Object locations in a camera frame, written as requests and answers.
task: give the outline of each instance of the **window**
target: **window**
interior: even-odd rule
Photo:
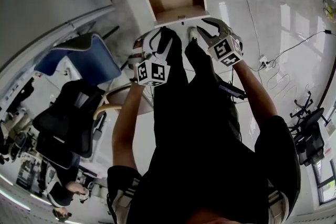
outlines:
[[[320,204],[336,199],[335,168],[333,160],[322,159],[313,165]]]

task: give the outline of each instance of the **power strip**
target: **power strip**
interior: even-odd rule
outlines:
[[[262,65],[266,65],[266,71],[270,70],[272,68],[272,66],[268,63],[267,58],[265,55],[261,55],[261,58],[259,59],[259,62]]]

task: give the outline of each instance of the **light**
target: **light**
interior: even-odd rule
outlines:
[[[49,202],[47,202],[47,201],[44,201],[44,200],[41,199],[40,197],[37,197],[37,196],[35,196],[35,195],[33,195],[33,194],[31,194],[30,196],[32,196],[33,198],[35,198],[35,199],[37,199],[37,200],[39,200],[39,201],[41,201],[41,202],[44,202],[44,203],[47,204],[47,205],[51,205],[51,203],[49,203]]]
[[[4,177],[2,174],[0,174],[0,178],[2,178],[4,181],[6,181],[8,184],[10,184],[11,186],[13,185],[12,182],[10,182],[6,177]]]
[[[69,223],[69,224],[81,224],[81,223],[73,222],[73,221],[70,221],[70,220],[66,220],[65,223]]]
[[[30,208],[28,206],[26,206],[26,205],[22,204],[21,202],[15,200],[13,197],[11,197],[10,195],[8,195],[7,193],[5,193],[4,191],[2,191],[1,189],[0,189],[0,194],[3,195],[4,197],[6,197],[8,200],[12,201],[13,203],[15,203],[15,204],[21,206],[22,208],[30,211]]]

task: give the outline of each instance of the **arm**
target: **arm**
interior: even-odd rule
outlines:
[[[87,188],[84,188],[81,184],[74,182],[74,181],[68,182],[68,184],[65,185],[65,188],[72,193],[82,194],[82,195],[87,194],[87,191],[88,191]]]
[[[122,105],[112,135],[113,165],[137,168],[132,145],[143,90],[144,86],[132,83],[125,103]]]
[[[253,116],[261,128],[268,118],[278,114],[274,103],[243,60],[236,63],[234,69],[244,87]]]

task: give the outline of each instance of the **black shirt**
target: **black shirt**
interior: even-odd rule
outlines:
[[[268,180],[289,200],[300,190],[295,145],[284,120],[271,117],[251,151],[233,136],[209,136],[158,146],[148,172],[128,167],[108,171],[109,193],[140,180],[127,223],[185,223],[205,208],[241,223],[268,223]]]

